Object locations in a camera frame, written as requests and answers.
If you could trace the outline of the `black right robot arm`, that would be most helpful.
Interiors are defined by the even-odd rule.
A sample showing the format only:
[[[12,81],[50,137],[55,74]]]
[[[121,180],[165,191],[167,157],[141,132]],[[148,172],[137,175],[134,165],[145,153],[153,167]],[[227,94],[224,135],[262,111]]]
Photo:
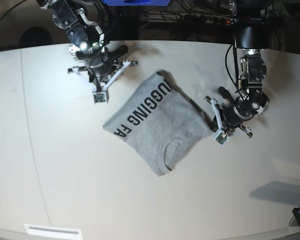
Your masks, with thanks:
[[[86,5],[98,6],[95,0],[38,0],[44,10],[52,11],[53,23],[64,30],[69,39],[72,57],[84,64],[90,81],[100,84],[113,72],[115,58],[109,52],[108,33],[96,21],[87,17]]]

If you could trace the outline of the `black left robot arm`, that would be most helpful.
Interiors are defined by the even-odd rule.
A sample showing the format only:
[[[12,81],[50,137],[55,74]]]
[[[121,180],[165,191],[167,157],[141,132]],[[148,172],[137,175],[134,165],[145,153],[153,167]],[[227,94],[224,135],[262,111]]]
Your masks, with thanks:
[[[262,11],[266,8],[263,0],[231,0],[229,10],[233,31],[233,52],[235,77],[232,83],[239,96],[233,98],[224,87],[219,94],[229,101],[229,105],[219,110],[222,129],[232,131],[242,129],[243,123],[254,116],[263,115],[269,107],[270,99],[263,92],[263,80],[267,67],[261,51],[270,47],[268,21]]]

